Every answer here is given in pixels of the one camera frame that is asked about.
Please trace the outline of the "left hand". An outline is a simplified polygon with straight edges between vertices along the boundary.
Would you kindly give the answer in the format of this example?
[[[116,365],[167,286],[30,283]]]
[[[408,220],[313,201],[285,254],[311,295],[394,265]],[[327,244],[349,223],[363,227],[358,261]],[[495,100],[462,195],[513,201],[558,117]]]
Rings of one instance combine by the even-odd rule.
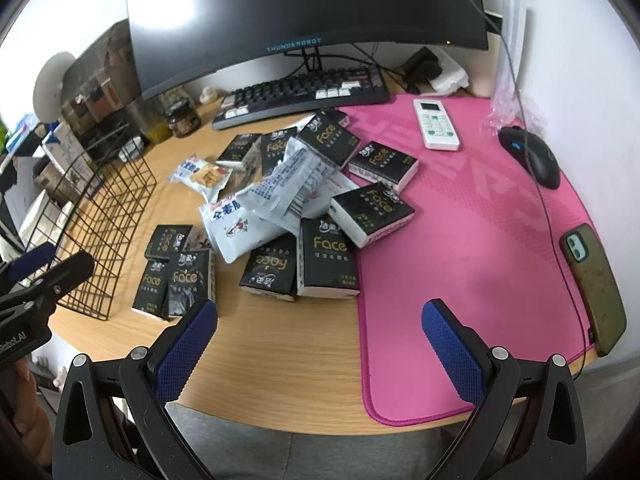
[[[29,454],[43,467],[52,463],[53,432],[49,417],[37,400],[35,377],[28,369],[28,359],[14,363],[16,371],[14,425]]]

